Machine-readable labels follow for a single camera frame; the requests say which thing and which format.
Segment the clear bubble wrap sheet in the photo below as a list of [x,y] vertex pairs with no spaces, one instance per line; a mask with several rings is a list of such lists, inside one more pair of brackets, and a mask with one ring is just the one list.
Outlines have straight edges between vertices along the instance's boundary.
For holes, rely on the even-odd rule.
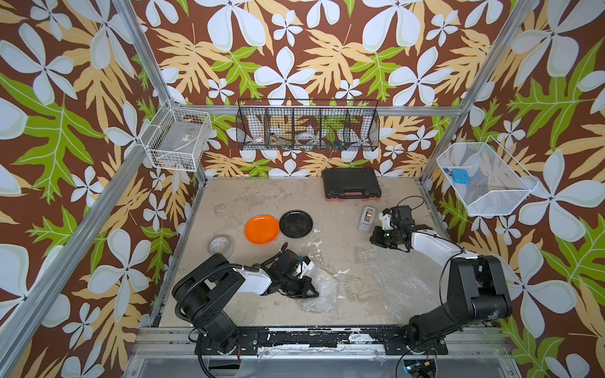
[[333,315],[338,309],[338,282],[324,269],[313,268],[308,277],[312,279],[312,285],[318,292],[318,297],[302,299],[300,306],[308,313],[321,315]]

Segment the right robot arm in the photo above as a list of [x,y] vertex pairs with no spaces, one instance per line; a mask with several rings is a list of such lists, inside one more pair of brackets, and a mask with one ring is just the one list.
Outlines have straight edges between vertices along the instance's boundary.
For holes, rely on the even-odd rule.
[[447,292],[440,305],[414,315],[404,327],[408,350],[429,351],[446,335],[472,324],[497,321],[512,315],[513,306],[501,261],[477,255],[438,234],[416,228],[389,229],[376,226],[370,242],[402,252],[416,251],[433,260],[447,275]]

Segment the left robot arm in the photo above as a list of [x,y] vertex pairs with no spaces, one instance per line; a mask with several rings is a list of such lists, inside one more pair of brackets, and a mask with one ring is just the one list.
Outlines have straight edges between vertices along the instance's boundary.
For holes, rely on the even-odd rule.
[[224,308],[238,293],[268,296],[278,293],[290,299],[319,296],[308,276],[314,263],[288,249],[288,244],[266,261],[253,266],[231,263],[221,254],[212,255],[172,289],[174,313],[201,332],[215,350],[233,350],[239,329]]

